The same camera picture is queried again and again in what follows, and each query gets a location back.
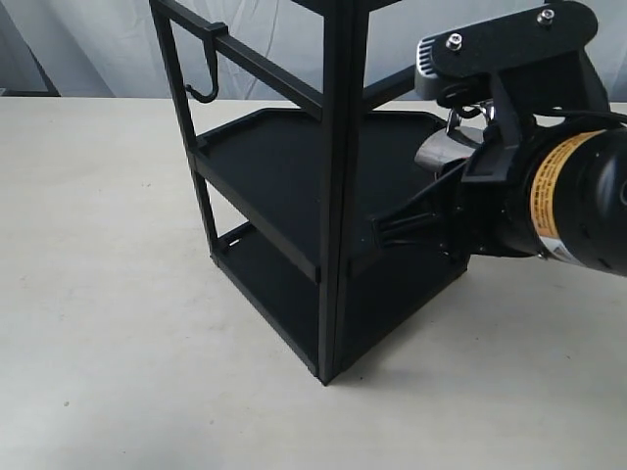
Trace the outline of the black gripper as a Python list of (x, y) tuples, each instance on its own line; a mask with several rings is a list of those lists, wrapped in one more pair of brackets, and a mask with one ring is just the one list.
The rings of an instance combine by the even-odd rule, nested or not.
[(450, 256), (480, 255), (531, 258), (539, 242), (525, 220), (516, 194), (520, 190), (517, 160), (506, 163), (509, 179), (471, 182), (472, 169), (493, 170), (506, 161), (502, 129), (490, 124), (483, 144), (400, 206), (376, 215), (371, 222), (381, 249), (417, 245)]

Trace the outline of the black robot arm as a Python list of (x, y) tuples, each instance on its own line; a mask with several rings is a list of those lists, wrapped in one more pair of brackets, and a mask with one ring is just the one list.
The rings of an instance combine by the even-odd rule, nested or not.
[(377, 245), (538, 257), (625, 276), (625, 125), (583, 117), (537, 126), (497, 181), (505, 159), (495, 124), (436, 131), (414, 158), (433, 182), (373, 218)]

